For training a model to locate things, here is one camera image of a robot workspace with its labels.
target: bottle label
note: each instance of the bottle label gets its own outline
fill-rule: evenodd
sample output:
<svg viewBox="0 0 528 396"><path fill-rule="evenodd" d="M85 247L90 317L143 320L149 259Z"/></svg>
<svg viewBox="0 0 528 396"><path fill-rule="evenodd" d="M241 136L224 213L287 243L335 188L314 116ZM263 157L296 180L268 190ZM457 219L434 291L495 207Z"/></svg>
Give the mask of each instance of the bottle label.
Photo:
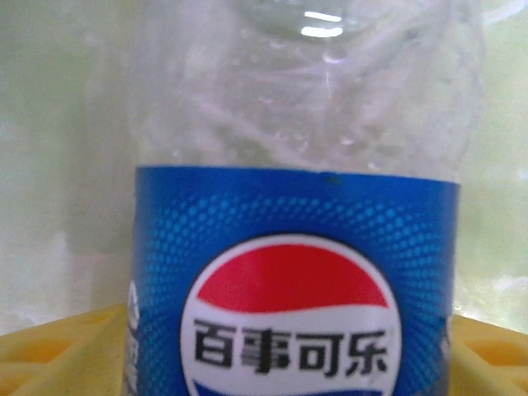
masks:
<svg viewBox="0 0 528 396"><path fill-rule="evenodd" d="M447 394L453 183L142 167L124 394Z"/></svg>

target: yellow plastic crate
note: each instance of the yellow plastic crate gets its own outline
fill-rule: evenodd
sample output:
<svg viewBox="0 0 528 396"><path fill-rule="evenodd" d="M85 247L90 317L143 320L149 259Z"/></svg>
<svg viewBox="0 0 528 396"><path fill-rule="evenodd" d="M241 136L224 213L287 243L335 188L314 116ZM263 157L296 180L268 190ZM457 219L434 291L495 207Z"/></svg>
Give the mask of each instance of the yellow plastic crate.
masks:
<svg viewBox="0 0 528 396"><path fill-rule="evenodd" d="M126 307L0 337L0 396L118 396ZM527 396L528 336L453 321L451 396Z"/></svg>

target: blue dot pattern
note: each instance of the blue dot pattern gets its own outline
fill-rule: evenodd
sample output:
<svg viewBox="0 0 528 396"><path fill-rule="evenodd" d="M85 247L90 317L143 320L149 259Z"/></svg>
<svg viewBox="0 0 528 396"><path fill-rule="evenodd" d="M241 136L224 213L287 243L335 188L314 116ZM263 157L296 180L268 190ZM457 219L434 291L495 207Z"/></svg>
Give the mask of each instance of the blue dot pattern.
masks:
<svg viewBox="0 0 528 396"><path fill-rule="evenodd" d="M133 279L139 293L138 395L188 394L180 318L196 277L235 244L308 233L379 267L402 319L394 395L444 394L458 186L301 171L146 167L137 174Z"/></svg>

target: pepsi logo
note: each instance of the pepsi logo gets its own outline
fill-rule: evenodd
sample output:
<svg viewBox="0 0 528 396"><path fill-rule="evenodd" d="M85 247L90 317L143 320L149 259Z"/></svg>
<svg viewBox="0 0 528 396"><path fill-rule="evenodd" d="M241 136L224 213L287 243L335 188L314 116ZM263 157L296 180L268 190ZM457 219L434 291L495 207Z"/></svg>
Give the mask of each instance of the pepsi logo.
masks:
<svg viewBox="0 0 528 396"><path fill-rule="evenodd" d="M256 238L198 276L181 319L191 396L390 395L398 306L358 252L310 235Z"/></svg>

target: clear plastic bottle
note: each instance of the clear plastic bottle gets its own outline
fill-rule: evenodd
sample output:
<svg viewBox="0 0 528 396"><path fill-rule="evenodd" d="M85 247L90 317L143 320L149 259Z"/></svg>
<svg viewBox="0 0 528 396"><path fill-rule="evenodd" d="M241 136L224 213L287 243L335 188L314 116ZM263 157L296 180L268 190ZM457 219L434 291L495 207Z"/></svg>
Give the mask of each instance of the clear plastic bottle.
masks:
<svg viewBox="0 0 528 396"><path fill-rule="evenodd" d="M145 2L125 393L446 394L480 29L474 0Z"/></svg>

